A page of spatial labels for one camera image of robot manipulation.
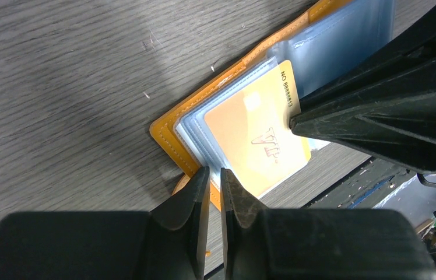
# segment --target card holder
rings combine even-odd
[[[236,77],[254,67],[257,62],[264,59],[267,50],[271,48],[271,46],[293,37],[309,24],[324,18],[349,2],[351,2],[351,0],[318,1],[296,20],[266,38],[234,65],[154,121],[150,126],[151,136],[168,153],[170,158],[182,168],[186,175],[192,176],[199,169],[199,163],[186,150],[185,146],[175,134],[174,126],[177,120],[200,102],[233,81]],[[216,187],[210,188],[210,200],[220,209],[220,193]]]

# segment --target logo on card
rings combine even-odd
[[[265,145],[264,150],[266,156],[269,158],[274,158],[275,163],[278,163],[278,157],[280,156],[280,146],[275,136],[275,131],[272,127],[268,129],[265,133],[261,134],[259,137],[251,141],[254,145]]]

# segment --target orange leather edge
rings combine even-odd
[[[196,92],[178,103],[170,111],[154,121],[150,128],[151,136],[168,153],[175,163],[182,168],[188,176],[194,175],[199,169],[199,163],[187,152],[183,144],[174,133],[175,122],[180,116],[187,113],[204,99],[214,94],[218,89],[233,81],[249,67],[254,66],[257,60],[262,59],[265,51],[274,44],[292,37],[301,29],[309,24],[322,19],[333,11],[346,5],[352,0],[320,0],[296,20],[289,23],[284,28],[273,33],[268,38],[259,43],[252,51],[245,55],[241,60],[226,69],[223,73],[202,86]],[[210,187],[210,201],[218,208],[220,205],[220,191],[212,184]]]

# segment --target gray wood surface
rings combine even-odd
[[[0,219],[153,209],[182,173],[149,124],[312,2],[0,0]],[[395,33],[435,2],[398,1]],[[302,206],[365,158],[328,146],[263,200]],[[208,244],[207,271],[213,207]]]

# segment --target yellow card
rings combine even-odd
[[[291,62],[283,61],[204,119],[241,184],[260,197],[311,157],[307,139],[289,129],[290,117],[298,113]]]

